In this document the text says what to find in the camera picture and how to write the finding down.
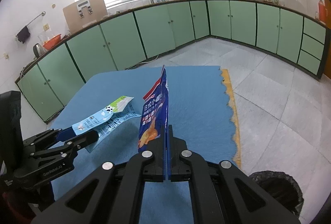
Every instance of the black trash bag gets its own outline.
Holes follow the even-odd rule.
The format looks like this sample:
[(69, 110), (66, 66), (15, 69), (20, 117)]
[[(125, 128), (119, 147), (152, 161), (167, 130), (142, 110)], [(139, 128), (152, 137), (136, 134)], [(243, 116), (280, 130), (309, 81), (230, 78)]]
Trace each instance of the black trash bag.
[(261, 171), (249, 176), (285, 208), (299, 218), (303, 197), (298, 183), (284, 172)]

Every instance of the countertop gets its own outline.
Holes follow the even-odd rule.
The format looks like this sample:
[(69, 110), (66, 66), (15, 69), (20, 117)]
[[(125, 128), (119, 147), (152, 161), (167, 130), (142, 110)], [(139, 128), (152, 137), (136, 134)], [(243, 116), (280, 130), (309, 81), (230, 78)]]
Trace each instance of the countertop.
[[(50, 49), (49, 51), (47, 51), (46, 53), (44, 53), (43, 55), (41, 55), (39, 58), (35, 59), (33, 62), (29, 63), (25, 69), (22, 71), (23, 72), (23, 75), (24, 76), (32, 67), (34, 67), (35, 64), (37, 64), (41, 59), (43, 59), (45, 56), (47, 56), (49, 53), (51, 53), (54, 49), (56, 49), (57, 47), (61, 46), (62, 44), (64, 44), (66, 41), (70, 40), (71, 38), (79, 35), (80, 33), (90, 29), (90, 28), (93, 28), (94, 26), (96, 25), (99, 25), (103, 22), (106, 22), (108, 20), (111, 20), (113, 18), (116, 18), (116, 17), (119, 17), (121, 15), (124, 15), (124, 14), (127, 14), (127, 13), (130, 13), (130, 12), (133, 12), (133, 11), (136, 11), (136, 10), (141, 10), (141, 9), (144, 9), (144, 8), (149, 8), (149, 7), (152, 7), (152, 6), (158, 6), (158, 5), (166, 5), (166, 4), (170, 4), (170, 3), (178, 3), (178, 2), (188, 2), (188, 1), (201, 1), (201, 0), (172, 0), (172, 1), (168, 1), (168, 2), (162, 2), (162, 3), (154, 3), (154, 4), (150, 4), (150, 5), (143, 5), (143, 6), (139, 6), (139, 7), (136, 7), (136, 8), (133, 8), (133, 9), (129, 9), (129, 10), (125, 10), (123, 12), (120, 12), (120, 13), (116, 13), (116, 14), (113, 14), (113, 15), (109, 15), (107, 16), (106, 18), (98, 21), (98, 22), (95, 22), (83, 29), (81, 29), (80, 31), (78, 32), (75, 32), (73, 34), (71, 34), (70, 36), (66, 37), (66, 38), (63, 38), (61, 40), (60, 43), (58, 43), (56, 46), (54, 46), (52, 49)], [(288, 7), (285, 7), (285, 6), (280, 6), (280, 5), (276, 5), (276, 4), (273, 4), (273, 3), (269, 3), (269, 2), (262, 2), (262, 1), (256, 1), (256, 0), (231, 0), (231, 1), (246, 1), (246, 2), (254, 2), (254, 3), (258, 3), (258, 4), (265, 4), (265, 5), (271, 5), (271, 6), (274, 6), (274, 7), (279, 7), (279, 8), (282, 8), (282, 9), (285, 9), (285, 10), (288, 10), (288, 11), (291, 11), (293, 13), (297, 13), (301, 16), (304, 16), (305, 18), (308, 18), (316, 23), (318, 23), (319, 25), (323, 26), (324, 28), (327, 28), (322, 22), (320, 22), (319, 20), (316, 20), (306, 14), (303, 14), (301, 12), (298, 12), (296, 10), (293, 10), (291, 8), (288, 8)], [(21, 74), (19, 74), (19, 77), (16, 79), (15, 83), (17, 84), (20, 80), (20, 76)]]

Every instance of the wall switch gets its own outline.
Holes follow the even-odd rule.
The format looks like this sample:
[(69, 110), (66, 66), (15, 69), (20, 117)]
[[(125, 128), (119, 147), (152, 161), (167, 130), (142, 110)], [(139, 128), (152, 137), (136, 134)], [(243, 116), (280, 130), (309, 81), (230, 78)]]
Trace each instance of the wall switch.
[(48, 23), (44, 25), (44, 31), (47, 31), (49, 29)]

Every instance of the silver kettle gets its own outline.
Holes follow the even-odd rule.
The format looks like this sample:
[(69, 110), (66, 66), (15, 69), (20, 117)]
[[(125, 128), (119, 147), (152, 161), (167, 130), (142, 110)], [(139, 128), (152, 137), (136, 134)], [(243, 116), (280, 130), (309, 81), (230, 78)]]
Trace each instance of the silver kettle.
[(47, 50), (39, 43), (34, 45), (34, 55), (39, 58), (42, 54), (44, 54)]

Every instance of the blue tablecloth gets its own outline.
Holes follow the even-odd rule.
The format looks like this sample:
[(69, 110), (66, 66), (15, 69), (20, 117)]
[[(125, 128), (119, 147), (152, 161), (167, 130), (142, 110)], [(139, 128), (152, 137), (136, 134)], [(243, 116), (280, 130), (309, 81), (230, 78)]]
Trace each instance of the blue tablecloth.
[[(166, 67), (169, 86), (169, 124), (175, 137), (184, 139), (188, 149), (205, 160), (218, 163), (236, 153), (232, 140), (235, 125), (228, 106), (229, 97), (218, 66)], [(72, 98), (52, 128), (67, 128), (99, 111), (118, 97), (134, 97), (132, 105), (141, 113), (143, 96), (161, 75), (161, 68), (138, 68), (93, 76)], [(105, 161), (128, 161), (138, 152), (140, 118), (122, 123), (97, 148), (78, 152), (75, 169), (52, 181), (57, 200)], [(187, 182), (146, 183), (140, 222), (193, 223)]]

